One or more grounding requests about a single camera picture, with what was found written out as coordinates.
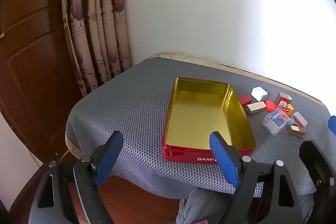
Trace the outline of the brown wooden door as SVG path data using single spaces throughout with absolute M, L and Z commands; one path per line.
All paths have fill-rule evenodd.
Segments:
M 42 162 L 67 151 L 67 118 L 81 98 L 62 0 L 1 0 L 1 114 Z

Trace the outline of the floss pick plastic box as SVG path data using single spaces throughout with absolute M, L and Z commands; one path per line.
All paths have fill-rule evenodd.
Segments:
M 276 108 L 264 117 L 262 125 L 271 135 L 276 136 L 286 126 L 288 119 L 284 110 Z

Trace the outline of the blue patterned small tin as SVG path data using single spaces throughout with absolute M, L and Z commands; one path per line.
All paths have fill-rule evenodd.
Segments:
M 298 125 L 296 124 L 295 120 L 292 119 L 292 118 L 289 118 L 289 119 L 287 120 L 286 128 L 288 128 L 290 125 L 298 126 Z

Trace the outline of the grey mesh table mat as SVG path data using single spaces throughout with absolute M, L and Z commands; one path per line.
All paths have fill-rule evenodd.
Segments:
M 239 75 L 204 65 L 154 57 L 110 80 L 80 100 L 71 110 L 66 137 L 90 155 L 114 131 L 123 134 L 123 149 L 112 175 L 166 198 L 181 198 L 194 188 L 223 193 L 235 190 L 216 164 L 165 161 L 161 140 L 173 81 L 190 77 L 229 83 L 238 96 L 262 87 L 271 98 L 289 94 L 295 110 L 307 120 L 308 140 L 313 140 L 335 164 L 335 135 L 328 128 L 330 113 L 318 101 L 270 80 Z

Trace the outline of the gold brown small block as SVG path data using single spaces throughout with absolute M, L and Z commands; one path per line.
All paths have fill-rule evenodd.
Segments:
M 289 135 L 297 136 L 297 135 L 299 135 L 299 133 L 300 133 L 300 130 L 299 130 L 299 127 L 298 127 L 298 126 L 290 125 L 290 126 L 288 127 L 288 134 L 289 134 Z

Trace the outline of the dark red small block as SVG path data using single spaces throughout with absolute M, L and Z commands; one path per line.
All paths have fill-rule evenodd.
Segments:
M 306 133 L 307 133 L 306 128 L 304 128 L 304 127 L 299 127 L 298 129 L 299 129 L 299 132 L 298 132 L 298 135 L 299 135 L 299 136 L 305 136 L 305 135 L 306 135 Z

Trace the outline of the small white cube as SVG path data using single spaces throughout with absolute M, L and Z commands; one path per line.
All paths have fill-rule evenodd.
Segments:
M 305 128 L 308 124 L 307 120 L 298 111 L 293 113 L 291 117 L 295 120 L 299 127 Z

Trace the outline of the grey trousers leg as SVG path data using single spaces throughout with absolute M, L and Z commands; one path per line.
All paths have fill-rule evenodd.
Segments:
M 230 194 L 196 188 L 181 198 L 175 223 L 219 223 L 231 199 Z

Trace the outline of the white charger plug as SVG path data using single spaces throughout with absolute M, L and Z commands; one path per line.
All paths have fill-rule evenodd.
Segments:
M 260 86 L 254 87 L 251 91 L 251 96 L 258 102 L 266 100 L 268 92 Z

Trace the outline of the beige patterned curtain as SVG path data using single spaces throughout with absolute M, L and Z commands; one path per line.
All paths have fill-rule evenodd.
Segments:
M 82 95 L 131 68 L 125 0 L 62 0 L 62 14 Z

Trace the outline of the gold ribbed lighter case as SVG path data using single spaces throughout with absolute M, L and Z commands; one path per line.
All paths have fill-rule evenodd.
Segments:
M 266 104 L 263 101 L 245 105 L 245 111 L 248 115 L 262 112 L 266 109 Z

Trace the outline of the orange red rounded object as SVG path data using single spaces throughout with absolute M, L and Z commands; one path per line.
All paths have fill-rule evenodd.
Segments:
M 268 112 L 272 112 L 277 108 L 277 105 L 273 101 L 266 100 L 265 104 L 266 104 L 266 111 Z

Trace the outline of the Marubi red silver box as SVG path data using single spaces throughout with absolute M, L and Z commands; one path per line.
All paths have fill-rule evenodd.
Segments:
M 275 100 L 275 104 L 276 105 L 280 105 L 282 107 L 285 107 L 287 104 L 289 104 L 291 102 L 292 98 L 290 95 L 284 93 L 284 92 L 279 92 L 276 100 Z

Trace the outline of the yellow wooden cube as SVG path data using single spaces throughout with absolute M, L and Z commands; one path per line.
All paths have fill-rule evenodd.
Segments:
M 294 113 L 294 107 L 291 104 L 287 104 L 284 107 L 284 111 L 286 112 L 286 114 L 288 114 L 288 116 L 291 116 Z

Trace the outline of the red gold tin box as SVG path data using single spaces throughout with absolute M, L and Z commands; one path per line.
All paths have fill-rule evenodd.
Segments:
M 175 78 L 162 136 L 163 159 L 216 164 L 209 143 L 215 131 L 243 156 L 256 148 L 248 117 L 231 84 Z

